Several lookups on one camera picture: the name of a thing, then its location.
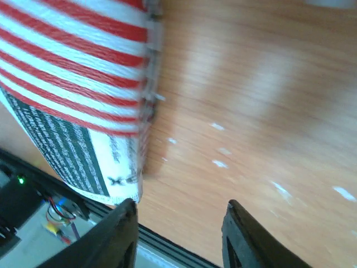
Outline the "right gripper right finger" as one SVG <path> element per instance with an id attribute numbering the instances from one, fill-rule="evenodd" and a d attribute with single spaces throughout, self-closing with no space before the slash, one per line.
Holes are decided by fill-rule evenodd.
<path id="1" fill-rule="evenodd" d="M 310 267 L 234 199 L 228 202 L 221 231 L 224 267 Z"/>

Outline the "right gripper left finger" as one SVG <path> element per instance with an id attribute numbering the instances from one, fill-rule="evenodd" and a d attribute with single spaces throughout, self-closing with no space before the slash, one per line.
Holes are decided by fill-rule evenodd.
<path id="1" fill-rule="evenodd" d="M 138 234 L 136 203 L 126 199 L 80 240 L 39 268 L 134 267 Z"/>

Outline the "flag newsprint glasses case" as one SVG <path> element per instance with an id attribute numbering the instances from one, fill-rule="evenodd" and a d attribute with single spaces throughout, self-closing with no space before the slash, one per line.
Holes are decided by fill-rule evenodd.
<path id="1" fill-rule="evenodd" d="M 94 201 L 141 200 L 161 15 L 160 1 L 1 2 L 1 102 Z"/>

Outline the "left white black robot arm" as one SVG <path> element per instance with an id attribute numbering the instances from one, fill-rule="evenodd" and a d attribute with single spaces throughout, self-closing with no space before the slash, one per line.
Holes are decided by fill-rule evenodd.
<path id="1" fill-rule="evenodd" d="M 18 244 L 17 231 L 38 210 L 42 200 L 33 174 L 1 163 L 1 256 Z"/>

